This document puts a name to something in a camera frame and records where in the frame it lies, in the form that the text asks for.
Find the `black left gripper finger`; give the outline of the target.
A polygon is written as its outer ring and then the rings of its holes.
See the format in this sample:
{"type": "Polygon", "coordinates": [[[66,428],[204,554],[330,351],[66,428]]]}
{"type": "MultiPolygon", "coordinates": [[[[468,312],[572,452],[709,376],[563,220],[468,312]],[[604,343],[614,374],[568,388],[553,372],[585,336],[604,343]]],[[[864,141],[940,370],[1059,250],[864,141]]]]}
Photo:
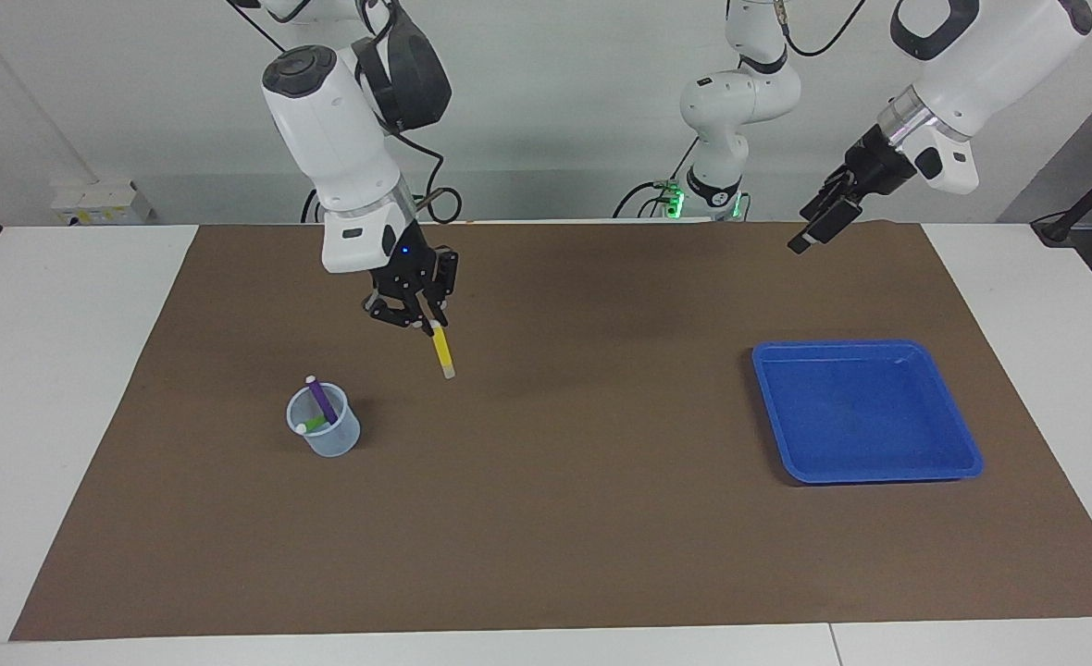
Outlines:
{"type": "Polygon", "coordinates": [[[807,222],[820,219],[831,206],[846,198],[853,181],[854,174],[848,168],[836,168],[834,173],[830,173],[824,178],[824,185],[821,186],[821,189],[808,203],[802,206],[802,218],[807,222]]]}
{"type": "Polygon", "coordinates": [[[807,225],[788,241],[790,250],[802,254],[814,243],[829,243],[839,231],[859,218],[863,209],[859,203],[842,197],[828,203],[809,203],[802,210],[807,225]]]}

